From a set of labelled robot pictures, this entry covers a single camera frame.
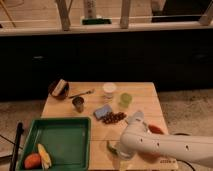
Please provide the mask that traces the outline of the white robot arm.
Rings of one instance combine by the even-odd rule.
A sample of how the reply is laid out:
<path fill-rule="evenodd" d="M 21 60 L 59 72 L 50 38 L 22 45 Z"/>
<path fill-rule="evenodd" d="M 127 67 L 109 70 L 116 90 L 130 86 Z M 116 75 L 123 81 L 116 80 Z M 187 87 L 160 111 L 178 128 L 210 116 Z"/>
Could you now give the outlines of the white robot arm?
<path fill-rule="evenodd" d="M 150 133 L 141 116 L 132 116 L 120 136 L 118 156 L 130 160 L 137 152 L 153 153 L 213 168 L 213 137 Z"/>

